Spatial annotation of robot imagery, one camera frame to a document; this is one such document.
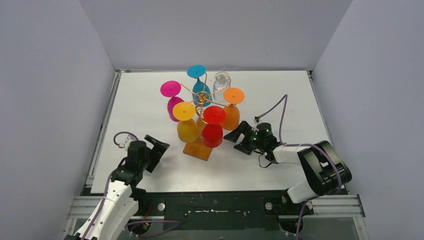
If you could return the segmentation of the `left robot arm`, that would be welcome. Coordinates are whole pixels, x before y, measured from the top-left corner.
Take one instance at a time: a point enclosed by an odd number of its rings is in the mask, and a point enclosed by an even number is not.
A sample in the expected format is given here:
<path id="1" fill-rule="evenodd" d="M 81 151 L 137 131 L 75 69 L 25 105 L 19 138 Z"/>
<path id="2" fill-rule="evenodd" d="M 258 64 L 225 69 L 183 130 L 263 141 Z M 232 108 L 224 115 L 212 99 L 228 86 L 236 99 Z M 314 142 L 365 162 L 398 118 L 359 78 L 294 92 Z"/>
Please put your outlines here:
<path id="1" fill-rule="evenodd" d="M 168 143 L 146 135 L 143 140 L 128 133 L 119 148 L 126 151 L 118 166 L 109 174 L 103 195 L 85 223 L 66 240 L 115 240 L 130 218 L 149 211 L 150 204 L 145 189 L 138 184 L 144 172 L 152 173 L 168 150 Z"/>

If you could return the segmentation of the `gold wire rack wooden base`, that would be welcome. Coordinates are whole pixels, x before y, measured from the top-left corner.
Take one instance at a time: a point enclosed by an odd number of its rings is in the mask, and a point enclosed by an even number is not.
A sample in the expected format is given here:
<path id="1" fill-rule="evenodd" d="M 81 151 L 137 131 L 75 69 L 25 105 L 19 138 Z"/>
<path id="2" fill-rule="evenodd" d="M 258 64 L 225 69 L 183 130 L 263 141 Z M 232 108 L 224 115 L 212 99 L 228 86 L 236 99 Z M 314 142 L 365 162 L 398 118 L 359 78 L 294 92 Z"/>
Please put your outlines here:
<path id="1" fill-rule="evenodd" d="M 229 89 L 232 80 L 228 72 L 217 72 L 215 77 L 217 77 L 219 81 L 224 82 L 224 85 L 219 86 L 217 90 L 211 91 L 207 85 L 208 75 L 206 72 L 204 73 L 204 76 L 204 81 L 200 80 L 199 77 L 197 78 L 197 81 L 201 83 L 201 89 L 198 91 L 194 91 L 193 89 L 188 88 L 183 83 L 179 83 L 179 85 L 192 94 L 192 100 L 189 102 L 194 104 L 197 115 L 196 125 L 199 130 L 198 138 L 194 142 L 187 143 L 183 149 L 183 153 L 203 161 L 208 161 L 213 149 L 204 145 L 202 139 L 202 131 L 207 125 L 207 121 L 204 119 L 204 111 L 206 107 L 211 104 L 219 105 L 222 107 L 227 106 L 225 104 L 214 101 L 214 96 L 223 90 Z"/>

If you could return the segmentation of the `orange wine glass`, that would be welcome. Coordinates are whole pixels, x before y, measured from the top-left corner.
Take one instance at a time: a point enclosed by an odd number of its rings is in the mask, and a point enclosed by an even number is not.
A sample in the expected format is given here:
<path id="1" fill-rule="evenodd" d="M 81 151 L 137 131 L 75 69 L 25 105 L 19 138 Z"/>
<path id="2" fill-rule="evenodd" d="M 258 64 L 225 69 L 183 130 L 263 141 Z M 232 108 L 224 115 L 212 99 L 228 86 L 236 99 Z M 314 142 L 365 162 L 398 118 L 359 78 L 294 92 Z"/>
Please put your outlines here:
<path id="1" fill-rule="evenodd" d="M 245 99 L 244 92 L 236 87 L 230 87 L 223 93 L 224 100 L 228 103 L 223 110 L 225 111 L 225 119 L 220 124 L 224 130 L 235 130 L 240 123 L 240 111 L 237 104 L 240 104 Z"/>

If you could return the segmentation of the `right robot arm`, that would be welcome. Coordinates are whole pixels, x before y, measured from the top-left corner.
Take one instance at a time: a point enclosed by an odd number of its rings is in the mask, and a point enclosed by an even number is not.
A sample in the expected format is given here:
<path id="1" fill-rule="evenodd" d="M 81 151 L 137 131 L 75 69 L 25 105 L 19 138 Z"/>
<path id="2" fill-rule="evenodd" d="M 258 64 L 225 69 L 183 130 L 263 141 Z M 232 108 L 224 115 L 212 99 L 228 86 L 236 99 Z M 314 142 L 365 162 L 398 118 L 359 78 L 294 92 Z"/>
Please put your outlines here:
<path id="1" fill-rule="evenodd" d="M 303 204 L 329 193 L 339 193 L 353 178 L 350 169 L 327 140 L 315 144 L 282 143 L 273 134 L 270 123 L 251 126 L 246 121 L 223 138 L 246 155 L 256 152 L 270 164 L 302 168 L 306 179 L 284 190 L 281 200 L 272 207 L 279 215 L 309 214 Z"/>

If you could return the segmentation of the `red wine glass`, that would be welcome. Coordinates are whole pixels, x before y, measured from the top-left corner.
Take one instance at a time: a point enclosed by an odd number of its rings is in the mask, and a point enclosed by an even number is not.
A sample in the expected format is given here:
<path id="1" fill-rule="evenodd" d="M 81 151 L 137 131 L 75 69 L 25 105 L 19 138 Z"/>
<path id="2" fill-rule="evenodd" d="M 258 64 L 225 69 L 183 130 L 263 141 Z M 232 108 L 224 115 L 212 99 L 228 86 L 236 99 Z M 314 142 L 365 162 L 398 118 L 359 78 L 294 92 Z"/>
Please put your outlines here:
<path id="1" fill-rule="evenodd" d="M 209 148 L 218 147 L 223 141 L 223 128 L 221 124 L 226 118 L 226 113 L 219 106 L 209 106 L 203 112 L 206 125 L 202 130 L 202 142 Z"/>

